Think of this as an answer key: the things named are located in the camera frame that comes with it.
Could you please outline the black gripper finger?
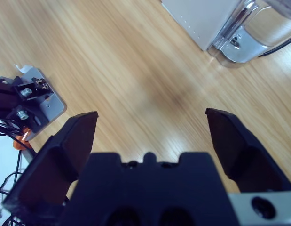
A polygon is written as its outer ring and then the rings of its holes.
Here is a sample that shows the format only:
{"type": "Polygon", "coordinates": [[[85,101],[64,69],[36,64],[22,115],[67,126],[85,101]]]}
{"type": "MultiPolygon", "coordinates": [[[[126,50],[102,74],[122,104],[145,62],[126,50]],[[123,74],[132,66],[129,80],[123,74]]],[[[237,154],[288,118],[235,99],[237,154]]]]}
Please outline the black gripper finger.
{"type": "Polygon", "coordinates": [[[70,117],[47,140],[3,201],[12,216],[23,223],[57,222],[91,153],[97,119],[97,112],[70,117]]]}
{"type": "Polygon", "coordinates": [[[284,172],[236,115],[213,108],[207,108],[205,114],[222,168],[240,192],[291,191],[284,172]]]}

